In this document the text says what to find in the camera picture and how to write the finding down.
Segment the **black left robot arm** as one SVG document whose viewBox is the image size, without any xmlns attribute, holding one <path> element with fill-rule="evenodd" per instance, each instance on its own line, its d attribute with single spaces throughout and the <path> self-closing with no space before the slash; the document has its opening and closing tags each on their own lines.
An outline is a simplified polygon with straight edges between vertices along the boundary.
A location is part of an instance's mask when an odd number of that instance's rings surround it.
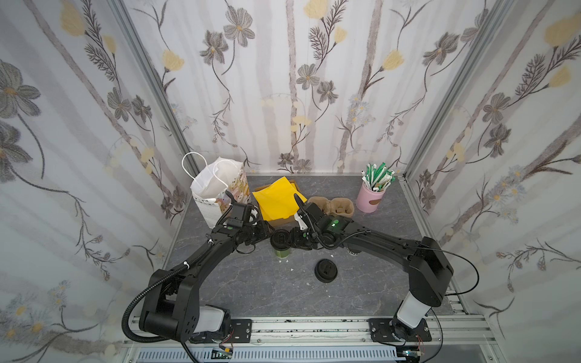
<svg viewBox="0 0 581 363">
<path fill-rule="evenodd" d="M 233 201 L 197 251 L 172 269 L 151 275 L 148 287 L 127 306 L 122 332 L 137 343 L 188 341 L 201 325 L 200 288 L 208 275 L 240 245 L 268 237 L 260 208 Z"/>
</svg>

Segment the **black cup lid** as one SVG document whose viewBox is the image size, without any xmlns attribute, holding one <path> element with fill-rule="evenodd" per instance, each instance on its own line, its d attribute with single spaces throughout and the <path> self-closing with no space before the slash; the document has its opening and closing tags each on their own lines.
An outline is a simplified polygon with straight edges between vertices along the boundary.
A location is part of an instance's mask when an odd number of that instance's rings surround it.
<svg viewBox="0 0 581 363">
<path fill-rule="evenodd" d="M 270 237 L 270 243 L 278 252 L 287 251 L 292 245 L 292 233 L 285 229 L 275 230 Z"/>
</svg>

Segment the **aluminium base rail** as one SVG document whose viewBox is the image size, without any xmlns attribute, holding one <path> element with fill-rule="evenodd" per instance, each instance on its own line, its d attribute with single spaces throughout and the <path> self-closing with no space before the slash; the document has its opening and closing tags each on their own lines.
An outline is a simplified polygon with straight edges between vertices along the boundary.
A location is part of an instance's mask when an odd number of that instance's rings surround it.
<svg viewBox="0 0 581 363">
<path fill-rule="evenodd" d="M 483 316 L 431 313 L 419 337 L 390 342 L 387 317 L 253 317 L 222 340 L 198 335 L 189 351 L 174 341 L 129 343 L 126 362 L 504 362 Z"/>
</svg>

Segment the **green paper cup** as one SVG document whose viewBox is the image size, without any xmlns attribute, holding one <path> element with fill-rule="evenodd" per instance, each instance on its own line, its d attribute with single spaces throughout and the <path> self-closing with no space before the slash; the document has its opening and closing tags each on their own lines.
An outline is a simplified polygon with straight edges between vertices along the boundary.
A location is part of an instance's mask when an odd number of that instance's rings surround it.
<svg viewBox="0 0 581 363">
<path fill-rule="evenodd" d="M 277 258 L 279 258 L 279 259 L 286 259 L 286 258 L 288 258 L 290 256 L 291 249 L 290 248 L 287 248 L 287 249 L 284 249 L 284 250 L 274 249 L 274 253 L 275 253 L 275 256 Z"/>
</svg>

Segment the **cartoon print paper bag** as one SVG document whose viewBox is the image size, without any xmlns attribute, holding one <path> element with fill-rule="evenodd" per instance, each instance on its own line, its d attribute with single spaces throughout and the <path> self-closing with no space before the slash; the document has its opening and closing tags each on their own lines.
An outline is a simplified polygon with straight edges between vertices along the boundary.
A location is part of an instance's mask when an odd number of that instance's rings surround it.
<svg viewBox="0 0 581 363">
<path fill-rule="evenodd" d="M 190 174 L 184 165 L 190 155 L 204 161 L 204 168 L 196 176 Z M 207 163 L 202 154 L 192 151 L 182 158 L 181 165 L 192 179 L 192 197 L 209 228 L 216 225 L 233 201 L 242 204 L 251 201 L 248 177 L 242 162 L 218 157 L 213 163 Z"/>
</svg>

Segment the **black plastic cup lids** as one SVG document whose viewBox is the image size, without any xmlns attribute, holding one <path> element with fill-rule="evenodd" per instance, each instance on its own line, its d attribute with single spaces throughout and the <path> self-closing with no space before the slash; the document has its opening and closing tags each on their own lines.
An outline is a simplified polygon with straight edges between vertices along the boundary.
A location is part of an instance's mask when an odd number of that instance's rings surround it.
<svg viewBox="0 0 581 363">
<path fill-rule="evenodd" d="M 322 259 L 316 263 L 314 272 L 319 281 L 329 284 L 337 278 L 338 268 L 333 261 Z"/>
</svg>

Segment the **black paper cup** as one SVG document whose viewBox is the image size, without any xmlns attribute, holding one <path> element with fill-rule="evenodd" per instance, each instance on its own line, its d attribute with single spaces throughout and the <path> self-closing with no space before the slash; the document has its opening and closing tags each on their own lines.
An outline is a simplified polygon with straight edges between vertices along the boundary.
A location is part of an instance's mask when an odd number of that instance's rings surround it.
<svg viewBox="0 0 581 363">
<path fill-rule="evenodd" d="M 353 255 L 353 256 L 358 256 L 361 254 L 360 250 L 350 249 L 349 247 L 346 250 L 350 255 Z"/>
</svg>

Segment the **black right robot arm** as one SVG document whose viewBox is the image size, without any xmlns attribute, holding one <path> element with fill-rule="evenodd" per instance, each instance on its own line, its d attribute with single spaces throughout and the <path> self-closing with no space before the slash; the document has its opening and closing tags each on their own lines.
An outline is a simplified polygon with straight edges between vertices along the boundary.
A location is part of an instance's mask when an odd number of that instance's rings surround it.
<svg viewBox="0 0 581 363">
<path fill-rule="evenodd" d="M 297 216 L 306 226 L 304 239 L 327 250 L 346 248 L 353 253 L 369 253 L 399 266 L 409 279 L 409 291 L 387 329 L 396 341 L 409 341 L 424 328 L 425 315 L 441 306 L 448 296 L 454 269 L 444 251 L 430 237 L 421 240 L 403 239 L 375 231 L 343 216 L 326 215 L 313 203 L 305 203 L 294 195 Z"/>
</svg>

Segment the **brown pulp cup carrier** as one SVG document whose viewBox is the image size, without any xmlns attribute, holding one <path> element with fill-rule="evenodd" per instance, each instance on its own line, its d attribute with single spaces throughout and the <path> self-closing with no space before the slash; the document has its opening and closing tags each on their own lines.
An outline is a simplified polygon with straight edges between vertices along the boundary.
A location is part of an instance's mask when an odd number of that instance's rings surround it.
<svg viewBox="0 0 581 363">
<path fill-rule="evenodd" d="M 329 200 L 325 197 L 311 197 L 308 202 L 315 204 L 326 215 L 352 218 L 355 213 L 355 206 L 348 198 L 333 198 Z"/>
</svg>

